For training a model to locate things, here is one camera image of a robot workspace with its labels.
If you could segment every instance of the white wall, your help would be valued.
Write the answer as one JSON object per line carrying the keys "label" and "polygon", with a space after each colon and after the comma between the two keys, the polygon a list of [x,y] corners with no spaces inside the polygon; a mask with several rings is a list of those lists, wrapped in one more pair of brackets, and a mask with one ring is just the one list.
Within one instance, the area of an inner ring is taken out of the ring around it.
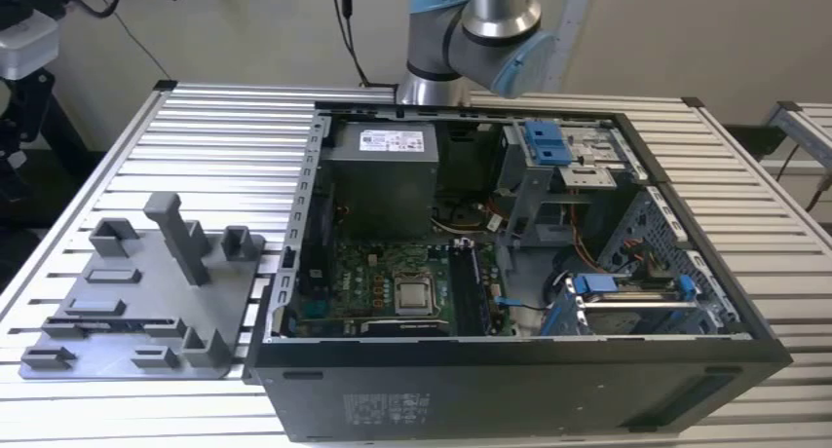
{"label": "white wall", "polygon": [[[86,0],[102,9],[100,0]],[[562,0],[540,0],[554,29]],[[355,43],[377,82],[405,70],[409,0],[354,0]],[[179,81],[355,86],[331,0],[123,0],[119,14]],[[115,19],[61,21],[56,95],[87,144],[107,149],[162,74]]]}
{"label": "white wall", "polygon": [[564,91],[703,99],[759,124],[776,100],[832,102],[829,0],[593,0]]}

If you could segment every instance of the robotic arm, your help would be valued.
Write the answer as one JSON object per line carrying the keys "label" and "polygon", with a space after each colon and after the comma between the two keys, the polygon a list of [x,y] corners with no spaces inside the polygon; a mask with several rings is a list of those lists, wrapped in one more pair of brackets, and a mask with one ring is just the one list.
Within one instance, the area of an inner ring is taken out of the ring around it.
{"label": "robotic arm", "polygon": [[467,105],[463,77],[508,98],[533,88],[556,47],[536,0],[411,0],[410,10],[399,103]]}

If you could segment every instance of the blue drive bracket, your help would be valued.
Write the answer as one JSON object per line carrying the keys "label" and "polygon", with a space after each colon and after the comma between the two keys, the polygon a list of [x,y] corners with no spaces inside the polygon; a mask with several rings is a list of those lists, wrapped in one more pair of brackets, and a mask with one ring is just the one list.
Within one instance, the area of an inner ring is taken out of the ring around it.
{"label": "blue drive bracket", "polygon": [[568,166],[572,164],[572,151],[562,141],[558,124],[529,120],[524,123],[524,127],[524,137],[532,150],[534,163],[540,166]]}

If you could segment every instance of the white sticker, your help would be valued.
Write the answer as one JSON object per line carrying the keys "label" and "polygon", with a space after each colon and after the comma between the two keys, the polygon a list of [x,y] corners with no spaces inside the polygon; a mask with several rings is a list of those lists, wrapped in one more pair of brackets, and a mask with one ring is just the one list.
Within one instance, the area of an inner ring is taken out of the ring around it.
{"label": "white sticker", "polygon": [[425,139],[421,131],[365,130],[359,151],[423,153]]}
{"label": "white sticker", "polygon": [[500,214],[492,214],[492,220],[489,221],[488,230],[492,232],[497,232],[500,229],[500,225],[504,223],[504,216]]}

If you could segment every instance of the gray metal bracket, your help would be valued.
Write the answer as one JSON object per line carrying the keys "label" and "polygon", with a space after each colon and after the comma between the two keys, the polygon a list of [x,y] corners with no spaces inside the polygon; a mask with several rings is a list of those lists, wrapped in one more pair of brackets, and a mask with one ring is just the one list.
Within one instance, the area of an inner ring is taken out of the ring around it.
{"label": "gray metal bracket", "polygon": [[160,231],[102,219],[96,252],[43,334],[24,378],[214,379],[228,371],[266,245],[242,226],[206,234],[176,193],[144,206]]}

